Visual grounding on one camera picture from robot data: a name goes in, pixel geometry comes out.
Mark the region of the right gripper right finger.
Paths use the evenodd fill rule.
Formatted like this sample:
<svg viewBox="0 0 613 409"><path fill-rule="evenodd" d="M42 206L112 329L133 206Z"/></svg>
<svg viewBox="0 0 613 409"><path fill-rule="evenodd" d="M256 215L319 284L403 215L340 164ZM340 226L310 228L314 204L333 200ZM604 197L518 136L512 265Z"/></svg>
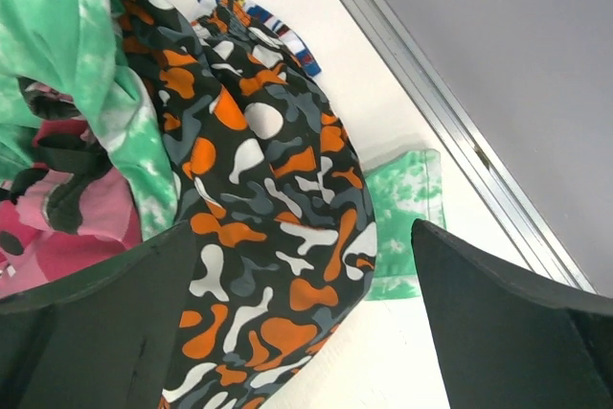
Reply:
<svg viewBox="0 0 613 409"><path fill-rule="evenodd" d="M412 247L451 407L611 407L611 299L425 220L412 226Z"/></svg>

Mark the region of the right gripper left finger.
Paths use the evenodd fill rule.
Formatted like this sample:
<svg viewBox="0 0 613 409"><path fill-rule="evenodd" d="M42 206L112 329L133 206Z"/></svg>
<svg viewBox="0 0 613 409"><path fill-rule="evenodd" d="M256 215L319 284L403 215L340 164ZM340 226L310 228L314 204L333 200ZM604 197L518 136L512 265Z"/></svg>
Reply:
<svg viewBox="0 0 613 409"><path fill-rule="evenodd" d="M183 222L2 299L2 407L157 407L196 259Z"/></svg>

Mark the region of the magenta camouflage cloth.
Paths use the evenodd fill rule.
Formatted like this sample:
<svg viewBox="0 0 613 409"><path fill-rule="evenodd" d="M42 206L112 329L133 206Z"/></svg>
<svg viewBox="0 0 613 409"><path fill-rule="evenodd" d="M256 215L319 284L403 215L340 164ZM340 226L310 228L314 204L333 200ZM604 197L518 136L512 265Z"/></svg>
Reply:
<svg viewBox="0 0 613 409"><path fill-rule="evenodd" d="M1 295L54 282L142 242L129 185L71 96L22 78L42 123L34 163L1 185Z"/></svg>

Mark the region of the orange black camouflage cloth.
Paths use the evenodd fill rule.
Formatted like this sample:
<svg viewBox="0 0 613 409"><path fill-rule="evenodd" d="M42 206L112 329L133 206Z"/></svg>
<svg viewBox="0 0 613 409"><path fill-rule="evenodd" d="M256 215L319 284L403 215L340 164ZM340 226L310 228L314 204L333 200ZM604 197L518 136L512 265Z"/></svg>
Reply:
<svg viewBox="0 0 613 409"><path fill-rule="evenodd" d="M164 408L257 408L370 288L373 203L342 121L236 0L196 19L122 0L130 67L157 109L199 259Z"/></svg>

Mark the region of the green tie-dye cloth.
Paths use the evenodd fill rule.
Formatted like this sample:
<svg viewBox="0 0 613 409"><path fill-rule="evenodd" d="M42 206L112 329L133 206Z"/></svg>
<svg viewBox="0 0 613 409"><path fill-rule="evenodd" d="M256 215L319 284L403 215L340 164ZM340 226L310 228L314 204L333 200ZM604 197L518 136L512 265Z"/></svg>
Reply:
<svg viewBox="0 0 613 409"><path fill-rule="evenodd" d="M127 181L146 240L181 222L178 189L157 109L125 55L124 14L122 0L1 0L1 180L34 163L42 123L19 81L48 85L72 97ZM417 297L410 228L419 218L444 221L439 154L410 151L363 177L376 225L375 270L363 298Z"/></svg>

